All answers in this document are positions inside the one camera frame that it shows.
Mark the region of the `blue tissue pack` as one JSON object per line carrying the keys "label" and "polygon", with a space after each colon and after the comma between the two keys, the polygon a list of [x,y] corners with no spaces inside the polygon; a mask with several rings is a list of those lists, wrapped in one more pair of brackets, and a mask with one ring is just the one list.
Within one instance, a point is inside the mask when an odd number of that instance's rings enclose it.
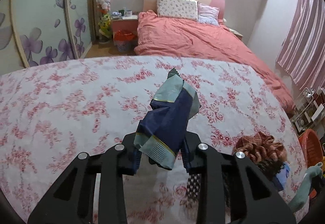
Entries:
{"label": "blue tissue pack", "polygon": [[283,163],[280,171],[272,179],[272,182],[277,191],[280,192],[284,190],[289,176],[290,167],[287,163]]}

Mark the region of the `mint green sock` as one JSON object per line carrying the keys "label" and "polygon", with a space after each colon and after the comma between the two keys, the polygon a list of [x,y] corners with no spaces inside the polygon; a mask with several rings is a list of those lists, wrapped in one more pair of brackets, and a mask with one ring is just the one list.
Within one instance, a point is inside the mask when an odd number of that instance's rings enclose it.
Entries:
{"label": "mint green sock", "polygon": [[288,206],[292,213],[296,213],[306,204],[307,199],[310,194],[310,189],[312,186],[312,180],[316,177],[322,176],[322,168],[320,167],[322,163],[318,163],[314,166],[309,167],[302,179],[302,182],[292,200],[289,202]]}

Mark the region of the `brown woven scrunchie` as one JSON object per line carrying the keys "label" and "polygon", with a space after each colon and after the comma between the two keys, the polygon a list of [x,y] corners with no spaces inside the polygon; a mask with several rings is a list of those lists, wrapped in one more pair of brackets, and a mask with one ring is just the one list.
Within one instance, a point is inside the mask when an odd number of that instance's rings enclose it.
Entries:
{"label": "brown woven scrunchie", "polygon": [[258,132],[252,136],[243,136],[235,144],[232,153],[244,153],[253,163],[271,160],[281,163],[287,161],[287,152],[284,144],[277,142],[271,135]]}

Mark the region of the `navy blue snack wrapper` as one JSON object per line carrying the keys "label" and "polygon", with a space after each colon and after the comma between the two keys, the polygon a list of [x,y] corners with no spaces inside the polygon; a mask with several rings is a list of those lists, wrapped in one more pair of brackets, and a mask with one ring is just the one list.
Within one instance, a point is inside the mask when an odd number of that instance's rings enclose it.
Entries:
{"label": "navy blue snack wrapper", "polygon": [[172,170],[188,121],[200,109],[197,91],[172,69],[150,106],[151,110],[138,124],[134,145],[158,166]]}

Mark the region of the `small red trash bin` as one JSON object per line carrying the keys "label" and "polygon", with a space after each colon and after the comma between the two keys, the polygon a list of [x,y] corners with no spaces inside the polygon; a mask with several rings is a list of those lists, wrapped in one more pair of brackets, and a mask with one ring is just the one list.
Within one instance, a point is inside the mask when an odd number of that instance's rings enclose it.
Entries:
{"label": "small red trash bin", "polygon": [[136,35],[129,30],[119,30],[114,35],[114,42],[119,52],[128,52],[133,46]]}

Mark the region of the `orange plastic laundry basket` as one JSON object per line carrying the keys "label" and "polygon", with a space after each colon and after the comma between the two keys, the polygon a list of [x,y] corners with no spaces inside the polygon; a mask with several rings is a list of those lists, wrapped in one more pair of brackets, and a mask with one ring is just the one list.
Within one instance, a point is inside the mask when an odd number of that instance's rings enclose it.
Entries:
{"label": "orange plastic laundry basket", "polygon": [[307,129],[300,137],[299,143],[306,161],[307,167],[318,166],[323,175],[323,151],[317,134],[312,129]]}

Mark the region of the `floral white pink tablecloth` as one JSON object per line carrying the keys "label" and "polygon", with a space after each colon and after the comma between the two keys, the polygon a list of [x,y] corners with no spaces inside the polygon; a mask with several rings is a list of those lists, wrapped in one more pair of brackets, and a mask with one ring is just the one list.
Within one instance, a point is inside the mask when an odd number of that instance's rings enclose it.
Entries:
{"label": "floral white pink tablecloth", "polygon": [[230,62],[159,56],[70,60],[1,76],[1,190],[26,221],[81,152],[100,154],[137,129],[171,69],[196,89],[188,123],[217,151],[231,153],[258,132],[284,144],[294,197],[307,169],[294,129],[262,76]]}

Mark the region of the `pink satin curtain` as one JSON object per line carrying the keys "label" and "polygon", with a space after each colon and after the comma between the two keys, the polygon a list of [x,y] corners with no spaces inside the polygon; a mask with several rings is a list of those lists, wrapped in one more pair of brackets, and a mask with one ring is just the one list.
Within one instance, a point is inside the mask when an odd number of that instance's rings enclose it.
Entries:
{"label": "pink satin curtain", "polygon": [[276,62],[300,89],[324,87],[324,0],[297,0]]}

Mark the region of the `coral red duvet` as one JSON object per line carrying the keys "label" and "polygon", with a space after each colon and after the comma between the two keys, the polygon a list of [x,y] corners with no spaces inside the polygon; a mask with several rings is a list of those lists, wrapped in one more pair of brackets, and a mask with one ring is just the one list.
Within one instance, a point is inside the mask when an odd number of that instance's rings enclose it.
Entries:
{"label": "coral red duvet", "polygon": [[214,26],[181,18],[159,17],[154,11],[138,15],[137,55],[192,57],[251,66],[278,99],[285,112],[295,104],[284,82],[225,25]]}

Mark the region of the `pink left nightstand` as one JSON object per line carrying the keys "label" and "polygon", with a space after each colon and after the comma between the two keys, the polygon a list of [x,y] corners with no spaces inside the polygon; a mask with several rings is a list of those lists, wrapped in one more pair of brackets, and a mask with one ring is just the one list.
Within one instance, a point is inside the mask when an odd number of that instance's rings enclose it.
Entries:
{"label": "pink left nightstand", "polygon": [[113,32],[113,36],[121,30],[130,31],[133,34],[137,35],[138,28],[138,15],[132,15],[129,17],[123,16],[119,19],[111,20],[111,28]]}

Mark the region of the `pink striped pillow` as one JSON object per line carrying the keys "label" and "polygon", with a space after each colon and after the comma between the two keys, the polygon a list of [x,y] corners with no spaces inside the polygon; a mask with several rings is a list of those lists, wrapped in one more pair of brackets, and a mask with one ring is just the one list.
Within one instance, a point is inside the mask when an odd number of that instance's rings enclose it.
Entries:
{"label": "pink striped pillow", "polygon": [[208,25],[219,26],[219,11],[219,8],[198,3],[198,22]]}

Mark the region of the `floral sliding wardrobe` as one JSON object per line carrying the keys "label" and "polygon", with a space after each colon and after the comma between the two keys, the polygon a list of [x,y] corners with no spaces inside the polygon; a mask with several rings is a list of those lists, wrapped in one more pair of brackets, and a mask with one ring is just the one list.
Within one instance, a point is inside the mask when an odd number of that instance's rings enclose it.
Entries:
{"label": "floral sliding wardrobe", "polygon": [[92,7],[92,0],[1,0],[1,74],[85,57]]}

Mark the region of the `white mug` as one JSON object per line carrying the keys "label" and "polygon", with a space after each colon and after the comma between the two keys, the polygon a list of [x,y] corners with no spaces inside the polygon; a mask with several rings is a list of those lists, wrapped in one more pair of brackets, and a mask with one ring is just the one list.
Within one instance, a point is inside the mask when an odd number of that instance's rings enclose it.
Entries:
{"label": "white mug", "polygon": [[133,14],[132,10],[126,10],[125,11],[125,17],[131,17]]}

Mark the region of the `floral white pillow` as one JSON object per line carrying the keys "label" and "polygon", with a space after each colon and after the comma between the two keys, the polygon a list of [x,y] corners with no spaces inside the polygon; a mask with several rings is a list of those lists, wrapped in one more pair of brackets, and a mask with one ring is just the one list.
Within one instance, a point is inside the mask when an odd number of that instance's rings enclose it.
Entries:
{"label": "floral white pillow", "polygon": [[159,17],[198,20],[198,1],[196,0],[157,0]]}

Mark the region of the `plush toy tower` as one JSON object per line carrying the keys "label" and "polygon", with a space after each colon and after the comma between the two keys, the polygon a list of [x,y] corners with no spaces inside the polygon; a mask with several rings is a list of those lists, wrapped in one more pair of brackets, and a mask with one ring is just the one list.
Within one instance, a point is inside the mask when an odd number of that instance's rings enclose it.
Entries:
{"label": "plush toy tower", "polygon": [[99,42],[106,43],[112,38],[111,31],[111,0],[96,0],[96,8],[99,13],[98,32]]}

